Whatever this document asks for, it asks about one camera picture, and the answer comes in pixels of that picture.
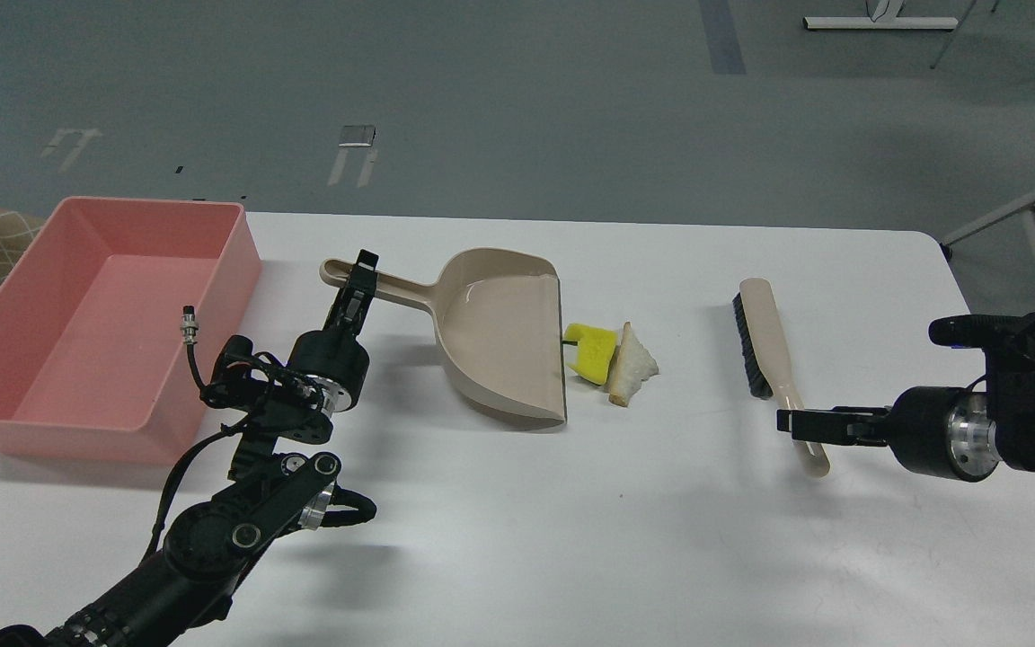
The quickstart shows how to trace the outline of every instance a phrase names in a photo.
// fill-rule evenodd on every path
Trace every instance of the beige dustpan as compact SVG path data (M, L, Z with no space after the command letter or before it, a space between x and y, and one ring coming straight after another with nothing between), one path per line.
M322 263L342 286L352 263ZM531 418L566 418L562 295L545 259L508 249L466 249L432 286L378 272L378 298L431 313L449 380L466 398Z

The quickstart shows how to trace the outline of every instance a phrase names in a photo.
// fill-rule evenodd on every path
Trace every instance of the plastic bin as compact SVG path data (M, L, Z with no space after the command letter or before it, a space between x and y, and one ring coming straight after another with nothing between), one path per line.
M175 462L205 406L204 371L262 271L242 205L66 198L0 288L0 451Z

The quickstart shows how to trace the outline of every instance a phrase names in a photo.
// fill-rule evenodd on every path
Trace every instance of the yellow sponge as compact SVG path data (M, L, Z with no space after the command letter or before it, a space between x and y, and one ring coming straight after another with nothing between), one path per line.
M610 361L617 348L617 332L571 323L566 327L562 341L578 344L578 364L569 364L569 367L593 384L603 385L610 378Z

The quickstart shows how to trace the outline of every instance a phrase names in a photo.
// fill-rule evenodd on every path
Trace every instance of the white tape line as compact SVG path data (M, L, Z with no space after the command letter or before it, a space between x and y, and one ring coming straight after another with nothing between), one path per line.
M70 154L66 155L66 159L62 160L62 166L58 168L59 173L65 173L66 169L75 164L75 160L79 158L79 153L82 153L83 148L86 148L86 144L90 144L90 140L102 136L102 131L97 127L86 128L86 130L81 130L80 133L82 133L82 137L79 137L79 143L70 150Z
M45 158L45 156L53 153L55 148L58 148L58 144L62 143L63 137L70 135L71 133L82 133L82 130L78 130L78 128L73 127L60 127L55 130L54 137L51 137L50 142L47 142L46 147L42 148L42 152L38 156L40 156L40 158Z
M338 181L342 181L342 172L346 169L346 153L350 151L350 148L339 148L337 150L336 158L333 158L333 168L330 169L330 178L325 182L327 187L333 187Z
M357 177L357 187L361 188L364 185L371 183L371 175L374 175L374 163L378 160L378 149L371 148L368 153L365 153L365 163L362 164L362 172Z

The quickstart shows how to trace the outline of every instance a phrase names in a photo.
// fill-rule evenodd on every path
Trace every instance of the brush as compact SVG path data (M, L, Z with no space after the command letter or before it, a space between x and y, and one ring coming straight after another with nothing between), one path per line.
M779 409L804 409L797 385L793 383L793 363L789 359L789 344L780 327L773 287L765 278L745 278L734 297L734 316L740 334L740 351L745 358L748 392L753 398L769 400L776 396ZM816 442L793 442L805 474L821 478L829 473L829 458L825 447Z

